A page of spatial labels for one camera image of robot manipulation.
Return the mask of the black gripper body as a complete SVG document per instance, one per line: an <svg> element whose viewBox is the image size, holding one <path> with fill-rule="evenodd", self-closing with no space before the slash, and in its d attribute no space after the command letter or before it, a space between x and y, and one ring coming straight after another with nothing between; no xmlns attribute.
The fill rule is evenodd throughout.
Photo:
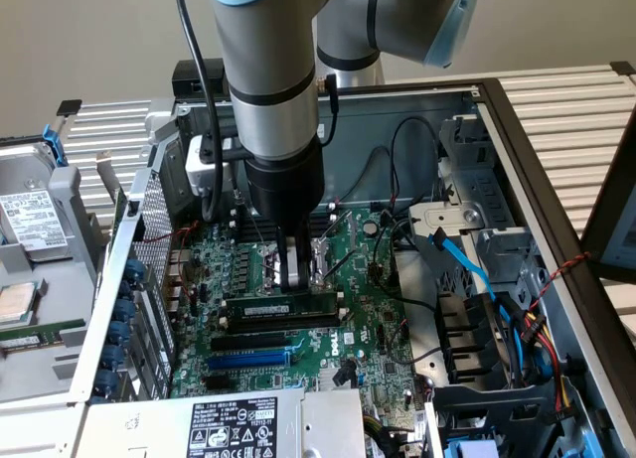
<svg viewBox="0 0 636 458"><path fill-rule="evenodd" d="M300 153L285 160L244 161L252 203L280 228L297 228L324 195L322 145L312 139Z"/></svg>

